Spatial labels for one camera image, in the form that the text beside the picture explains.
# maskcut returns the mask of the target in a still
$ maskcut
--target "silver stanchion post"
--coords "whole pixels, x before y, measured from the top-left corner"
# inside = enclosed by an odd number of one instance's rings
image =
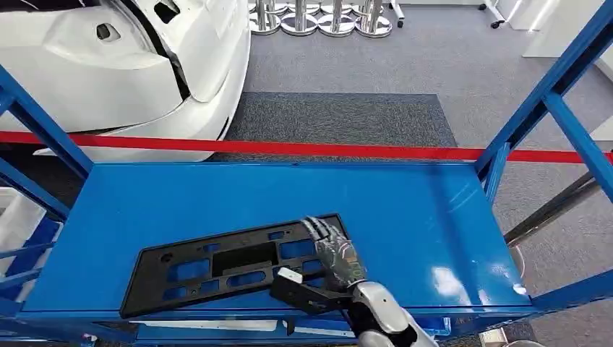
[[[279,17],[266,12],[264,1],[267,0],[255,0],[255,13],[249,15],[249,29],[255,35],[270,35],[279,30]]]
[[[281,4],[277,4],[275,0],[268,0],[268,3],[266,4],[266,12],[276,15],[282,15],[286,13],[287,8],[287,3],[283,2]]]
[[[281,29],[290,35],[305,36],[310,35],[317,29],[317,20],[307,14],[307,2],[296,0],[296,12],[286,14],[281,19]]]
[[[343,0],[334,0],[332,14],[326,14],[319,20],[319,27],[323,34],[334,38],[341,38],[351,34],[355,22],[343,13]]]
[[[330,5],[324,5],[322,3],[322,13],[323,14],[333,14],[333,12],[334,12],[334,4],[335,4],[334,1]],[[342,4],[342,7],[340,8],[340,13],[341,14],[350,14],[351,10],[352,10],[352,7],[351,7],[350,4]]]
[[[296,4],[288,4],[288,8],[289,8],[289,12],[295,12],[296,11]],[[316,13],[318,13],[320,11],[320,3],[319,2],[315,2],[315,3],[307,3],[306,4],[306,14],[310,14],[310,15],[315,15]]]
[[[366,0],[364,7],[370,12],[356,20],[358,33],[368,38],[383,38],[392,32],[392,23],[380,15],[383,0]]]
[[[353,5],[351,9],[356,16],[365,16],[372,11],[372,0],[364,0],[362,5]],[[383,14],[383,5],[379,7],[379,14]]]

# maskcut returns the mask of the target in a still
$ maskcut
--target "red stripe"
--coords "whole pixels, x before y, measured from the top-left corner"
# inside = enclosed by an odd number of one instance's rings
[[[318,155],[398,159],[476,160],[483,152],[478,148],[400,147],[376,145],[331,145],[293,142],[176,140],[146,137],[94,136],[72,134],[81,146],[147,148],[154,150],[200,150],[225,153]],[[0,142],[40,143],[29,132],[0,132]],[[605,153],[611,162],[613,154]],[[561,150],[514,150],[509,161],[530,163],[582,163],[576,152]]]

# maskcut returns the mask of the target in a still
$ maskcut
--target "rectangular hole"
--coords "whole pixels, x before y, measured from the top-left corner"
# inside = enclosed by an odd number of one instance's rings
[[[268,233],[269,240],[279,240],[283,238],[283,231],[275,231],[274,233]]]
[[[315,273],[321,269],[323,269],[323,266],[319,259],[307,260],[302,263],[302,271],[305,273]]]
[[[324,285],[324,279],[323,278],[313,278],[312,280],[308,280],[305,283],[308,284],[309,286],[321,288]]]
[[[202,246],[203,252],[214,252],[219,249],[219,244],[207,244]]]
[[[200,293],[206,294],[219,289],[219,280],[210,280],[200,284]]]
[[[209,273],[209,265],[209,259],[182,262],[181,264],[172,265],[168,269],[168,282],[205,276]]]
[[[219,252],[213,256],[213,276],[232,275],[279,264],[275,242]]]
[[[253,284],[262,282],[266,278],[264,271],[254,271],[253,273],[243,273],[228,278],[229,287],[245,286],[247,284]]]
[[[311,239],[286,242],[279,246],[279,253],[281,255],[281,259],[315,255],[315,245]]]
[[[166,289],[164,291],[164,295],[162,298],[164,300],[172,300],[172,299],[182,298],[186,295],[187,295],[187,288],[177,287],[177,288]]]

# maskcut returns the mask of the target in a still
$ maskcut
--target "white car body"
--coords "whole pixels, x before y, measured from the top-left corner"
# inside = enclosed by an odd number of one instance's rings
[[[168,20],[156,6],[175,13]],[[247,0],[101,0],[61,11],[0,12],[0,64],[67,132],[221,140],[247,73],[248,16]],[[27,131],[9,114],[0,117],[0,130]],[[82,149],[94,161],[112,162],[212,154]]]

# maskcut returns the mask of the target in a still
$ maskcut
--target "blue metal frame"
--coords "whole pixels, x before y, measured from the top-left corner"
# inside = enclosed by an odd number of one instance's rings
[[[2,66],[0,66],[0,88],[0,93],[13,97],[13,99],[4,98],[0,115],[8,106],[15,118],[36,134],[40,141],[51,148],[79,177],[86,179],[94,163]]]
[[[545,74],[509,122],[492,140],[480,158],[474,163],[477,176],[485,181],[486,198],[494,201],[497,188],[507,157],[536,124],[551,112],[562,131],[568,137],[590,172],[600,183],[605,193],[613,200],[613,168],[609,161],[599,152],[587,131],[573,115],[563,101],[563,95],[573,86],[591,63],[606,50],[613,40],[613,0],[606,0],[589,23],[581,30],[577,38]],[[21,86],[0,67],[0,115],[10,110],[28,129],[37,134],[58,156],[73,170],[86,179],[93,167],[92,161],[68,138],[53,122],[51,117],[27,94]],[[9,182],[21,192],[39,202],[61,219],[68,216],[69,209],[44,189],[23,176],[7,162],[0,160],[0,179]],[[38,240],[24,248],[0,252],[0,258],[40,254],[52,247],[51,240]],[[16,273],[0,280],[0,289],[21,285],[27,280],[38,277],[40,269],[32,269],[31,264],[24,265]],[[452,320],[451,337],[477,333],[487,328],[505,325],[514,320],[536,317],[550,312],[576,307],[595,300],[613,296],[613,270],[592,278],[570,284],[555,291],[532,299],[532,306],[526,307],[472,307],[472,308],[418,308],[410,309],[419,320],[429,318],[449,318]],[[85,342],[83,334],[99,335],[105,339],[135,343],[181,343],[182,340],[136,339],[132,334],[114,330],[96,321],[119,321],[117,312],[21,312],[21,304],[6,297],[0,297],[0,329],[19,334],[17,338],[45,338],[51,340],[70,340]],[[283,319],[287,311],[249,311],[244,319]],[[233,317],[233,313],[219,310],[194,310],[161,312],[145,317],[148,320],[218,320]],[[333,315],[318,319],[338,320]],[[193,338],[191,343],[228,342],[215,338]],[[258,343],[279,341],[278,338],[258,340]],[[327,342],[346,342],[346,339],[330,338]]]

